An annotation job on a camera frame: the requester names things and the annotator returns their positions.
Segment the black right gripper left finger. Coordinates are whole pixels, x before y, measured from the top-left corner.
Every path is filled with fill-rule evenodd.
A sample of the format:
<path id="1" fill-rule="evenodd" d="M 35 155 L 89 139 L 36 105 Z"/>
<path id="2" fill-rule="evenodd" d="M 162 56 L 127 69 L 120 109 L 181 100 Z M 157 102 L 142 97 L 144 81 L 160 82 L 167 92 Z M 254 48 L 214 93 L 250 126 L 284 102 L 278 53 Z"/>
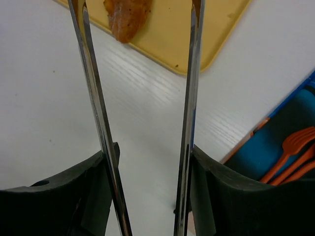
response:
<path id="1" fill-rule="evenodd" d="M 54 176 L 0 192 L 2 236 L 103 236 L 112 196 L 99 151 Z"/>

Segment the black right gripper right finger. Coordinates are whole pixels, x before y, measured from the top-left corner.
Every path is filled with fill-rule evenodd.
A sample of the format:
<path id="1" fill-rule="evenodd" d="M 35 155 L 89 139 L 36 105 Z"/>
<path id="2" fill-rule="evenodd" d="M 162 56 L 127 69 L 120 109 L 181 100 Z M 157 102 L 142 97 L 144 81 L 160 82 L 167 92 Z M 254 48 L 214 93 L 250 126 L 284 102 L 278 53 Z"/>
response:
<path id="1" fill-rule="evenodd" d="M 312 236 L 315 181 L 272 186 L 245 177 L 195 147 L 190 202 L 198 236 Z"/>

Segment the metal serving tongs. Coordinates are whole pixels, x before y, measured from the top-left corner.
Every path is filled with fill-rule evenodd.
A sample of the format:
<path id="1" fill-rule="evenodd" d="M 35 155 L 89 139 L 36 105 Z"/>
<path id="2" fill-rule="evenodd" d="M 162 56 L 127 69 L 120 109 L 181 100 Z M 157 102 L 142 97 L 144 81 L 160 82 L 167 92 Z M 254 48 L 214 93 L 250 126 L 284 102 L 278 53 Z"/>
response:
<path id="1" fill-rule="evenodd" d="M 78 40 L 81 61 L 89 90 L 102 156 L 106 159 L 105 167 L 117 220 L 120 226 L 120 232 L 123 236 L 130 236 L 132 235 L 131 224 L 106 112 L 91 35 L 88 9 L 84 0 L 70 0 L 68 1 L 68 5 Z M 188 231 L 191 180 L 190 166 L 192 149 L 194 146 L 195 115 L 200 73 L 204 12 L 205 1 L 192 1 L 189 61 L 174 221 L 174 235 L 176 236 L 185 236 Z"/>

